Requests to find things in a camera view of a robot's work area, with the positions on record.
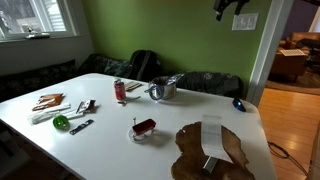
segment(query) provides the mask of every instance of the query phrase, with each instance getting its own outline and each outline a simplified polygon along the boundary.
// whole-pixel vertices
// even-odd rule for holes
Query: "wood carving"
[[[213,172],[205,174],[201,171],[206,163],[206,156],[201,147],[201,122],[184,126],[176,134],[176,144],[181,156],[171,167],[172,177],[176,180],[243,180],[255,179],[246,168],[249,161],[241,150],[240,139],[229,129],[222,126],[222,141],[225,151],[233,163],[218,160]]]

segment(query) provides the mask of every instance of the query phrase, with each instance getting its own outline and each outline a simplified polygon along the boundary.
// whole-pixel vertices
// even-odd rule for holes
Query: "white table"
[[[232,99],[178,89],[171,100],[154,101],[147,84],[127,93],[141,96],[126,106],[117,103],[114,77],[88,74],[0,104],[0,119],[29,139],[47,155],[83,179],[172,179],[171,166],[180,156],[175,135],[184,125],[201,121],[202,115],[222,117],[222,124],[242,141],[248,169],[256,179],[276,179],[259,112],[244,102],[247,113],[236,110]],[[63,102],[76,108],[81,101],[96,100],[96,113],[70,121],[71,129],[88,119],[95,122],[76,135],[56,130],[52,121],[30,125],[27,116],[41,95],[67,93]],[[144,144],[129,140],[133,125],[152,118],[157,134]]]

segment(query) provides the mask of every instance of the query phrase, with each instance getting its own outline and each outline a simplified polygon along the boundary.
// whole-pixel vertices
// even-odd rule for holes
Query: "red object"
[[[156,122],[152,119],[147,119],[137,125],[132,126],[133,132],[135,135],[140,136],[145,132],[152,130],[156,127]]]
[[[116,93],[116,99],[119,101],[124,101],[126,99],[126,90],[124,83],[120,80],[114,82],[114,90]]]

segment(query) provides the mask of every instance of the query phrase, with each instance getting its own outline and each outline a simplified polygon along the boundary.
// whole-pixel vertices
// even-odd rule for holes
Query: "light switch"
[[[234,15],[232,30],[255,30],[258,15],[258,13]]]

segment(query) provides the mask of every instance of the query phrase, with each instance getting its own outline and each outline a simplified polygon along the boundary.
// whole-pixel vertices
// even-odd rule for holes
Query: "green ball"
[[[69,128],[68,118],[63,115],[58,115],[54,117],[53,126],[57,129],[68,130]]]

